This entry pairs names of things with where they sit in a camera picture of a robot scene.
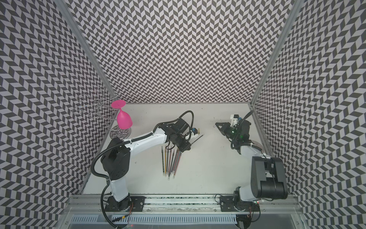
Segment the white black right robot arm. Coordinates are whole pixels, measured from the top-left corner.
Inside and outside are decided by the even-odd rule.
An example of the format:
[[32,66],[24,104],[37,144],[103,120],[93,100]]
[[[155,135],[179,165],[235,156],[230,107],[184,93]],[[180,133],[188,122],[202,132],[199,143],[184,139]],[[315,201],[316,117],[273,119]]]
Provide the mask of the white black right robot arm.
[[251,163],[250,183],[237,187],[232,204],[237,211],[253,210],[259,200],[278,200],[288,197],[284,163],[278,157],[270,157],[250,139],[251,122],[244,117],[231,116],[231,122],[216,122],[215,126],[231,143],[231,149],[244,156]]

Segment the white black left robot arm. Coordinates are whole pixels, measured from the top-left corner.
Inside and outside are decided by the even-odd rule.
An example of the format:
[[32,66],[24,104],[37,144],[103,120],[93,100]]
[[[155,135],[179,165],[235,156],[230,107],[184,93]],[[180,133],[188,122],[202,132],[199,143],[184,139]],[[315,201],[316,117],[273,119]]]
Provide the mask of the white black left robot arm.
[[160,144],[172,143],[180,152],[191,149],[190,139],[194,124],[194,113],[185,111],[177,119],[158,123],[153,131],[127,140],[114,138],[109,146],[99,153],[91,164],[91,173],[106,179],[111,188],[112,204],[118,211],[131,205],[125,176],[132,157]]

